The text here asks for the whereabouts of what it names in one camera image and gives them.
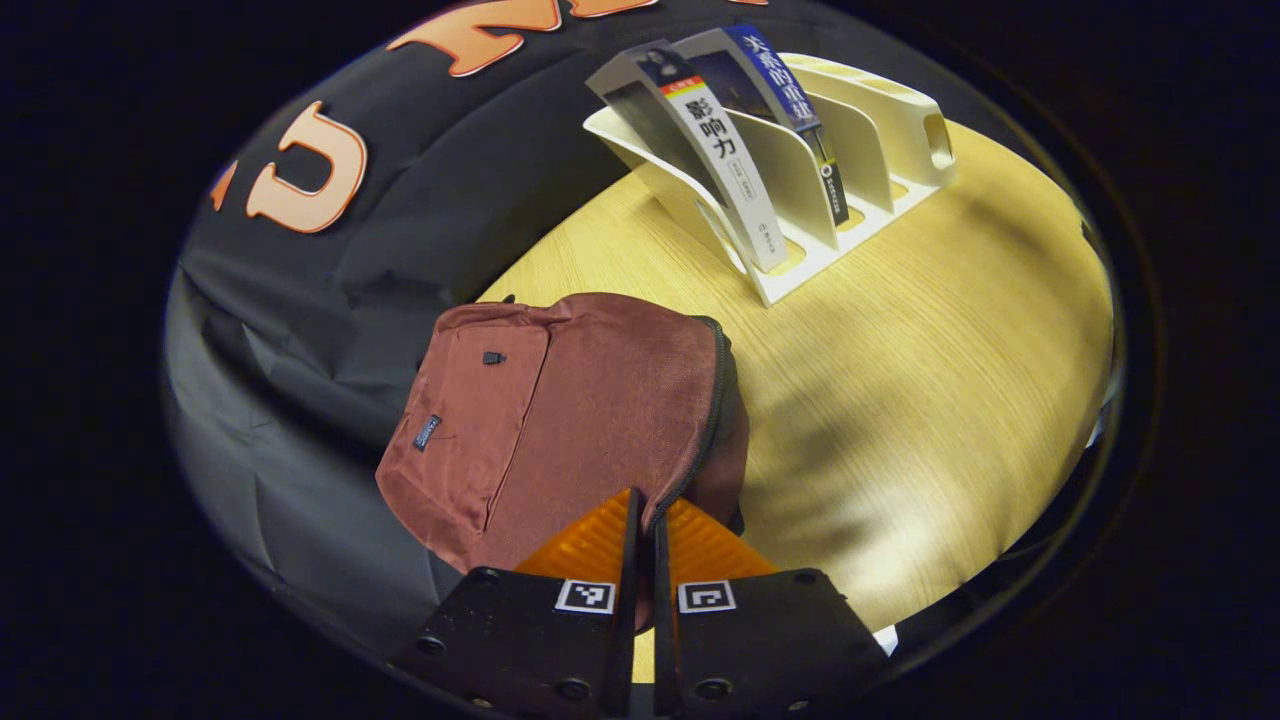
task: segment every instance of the white book stand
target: white book stand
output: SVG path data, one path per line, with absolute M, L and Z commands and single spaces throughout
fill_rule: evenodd
M 655 156 L 612 108 L 582 123 L 635 172 L 663 208 L 726 264 L 745 274 L 765 306 L 858 247 L 955 179 L 938 104 L 891 79 L 819 58 L 780 53 L 822 118 L 840 167 L 849 220 L 832 223 L 818 163 L 795 132 L 727 110 L 746 141 L 787 240 L 787 260 L 764 273 L 746 258 L 724 209 L 700 183 Z

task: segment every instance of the table surface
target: table surface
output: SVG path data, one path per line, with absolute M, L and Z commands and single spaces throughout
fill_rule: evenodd
M 1110 375 L 1111 296 L 1080 213 L 1014 152 L 947 128 L 956 181 L 773 307 L 634 173 L 481 297 L 608 291 L 718 319 L 751 418 L 742 537 L 781 568 L 826 571 L 872 630 L 1030 527 Z

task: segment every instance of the backpack zipper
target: backpack zipper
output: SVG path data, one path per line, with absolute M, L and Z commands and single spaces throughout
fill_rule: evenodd
M 710 327 L 716 333 L 716 380 L 712 384 L 712 407 L 707 416 L 707 430 L 703 433 L 703 443 L 698 448 L 698 455 L 694 457 L 692 465 L 689 466 L 689 471 L 681 478 L 680 484 L 658 503 L 658 509 L 654 510 L 653 518 L 649 520 L 649 527 L 645 528 L 646 533 L 653 532 L 653 527 L 658 523 L 658 519 L 662 518 L 667 509 L 676 503 L 680 496 L 685 495 L 689 484 L 701 471 L 703 464 L 707 461 L 707 455 L 710 454 L 712 445 L 716 441 L 716 430 L 719 428 L 721 406 L 724 404 L 724 375 L 728 372 L 728 347 L 726 347 L 724 328 L 714 318 L 705 315 L 692 315 L 692 318 Z

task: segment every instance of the book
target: book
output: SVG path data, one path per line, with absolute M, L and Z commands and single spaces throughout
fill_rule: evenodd
M 768 272 L 787 259 L 773 204 L 733 120 L 696 69 L 659 40 L 618 53 L 586 81 L 649 149 L 724 208 L 742 249 Z
M 722 27 L 686 37 L 672 47 L 692 63 L 723 106 L 795 131 L 818 163 L 832 222 L 838 227 L 849 219 L 840 167 L 823 143 L 822 120 L 760 31 L 749 24 Z

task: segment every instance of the maroon backpack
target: maroon backpack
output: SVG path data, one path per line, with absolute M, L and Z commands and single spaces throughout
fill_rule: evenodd
M 378 487 L 460 571 L 509 570 L 627 487 L 645 534 L 680 496 L 741 533 L 748 429 L 710 318 L 611 293 L 463 305 L 435 324 Z

